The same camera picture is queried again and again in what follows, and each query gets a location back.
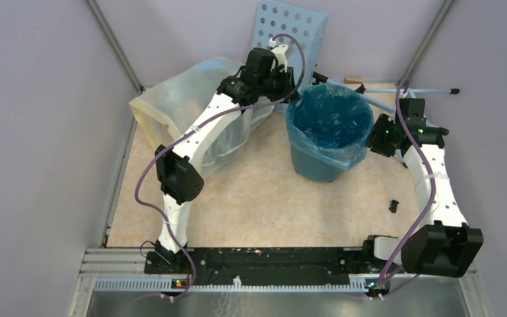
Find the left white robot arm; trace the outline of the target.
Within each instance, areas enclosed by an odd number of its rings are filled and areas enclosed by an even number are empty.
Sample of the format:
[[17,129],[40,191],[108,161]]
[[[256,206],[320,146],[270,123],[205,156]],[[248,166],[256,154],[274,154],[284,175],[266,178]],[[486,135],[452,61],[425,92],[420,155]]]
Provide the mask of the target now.
[[168,102],[167,107],[199,110],[199,115],[182,126],[182,134],[171,144],[159,145],[149,164],[160,182],[164,224],[154,250],[147,254],[145,273],[156,273],[160,266],[170,273],[184,265],[195,267],[185,247],[192,201],[203,189],[205,175],[236,154],[276,105],[298,98],[288,50],[286,44],[254,48],[243,65],[216,57],[155,86],[159,92],[189,98],[187,103]]

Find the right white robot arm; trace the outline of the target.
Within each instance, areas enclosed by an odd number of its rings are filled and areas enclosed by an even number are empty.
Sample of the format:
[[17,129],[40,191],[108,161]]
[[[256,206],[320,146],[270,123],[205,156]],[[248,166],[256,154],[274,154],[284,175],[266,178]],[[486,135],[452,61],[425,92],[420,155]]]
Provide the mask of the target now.
[[422,98],[401,98],[398,114],[376,120],[368,148],[400,154],[409,169],[421,214],[401,238],[369,236],[360,255],[363,268],[378,272],[396,265],[407,273],[462,277],[484,242],[481,229],[469,226],[452,191],[445,164],[449,131],[428,125]]

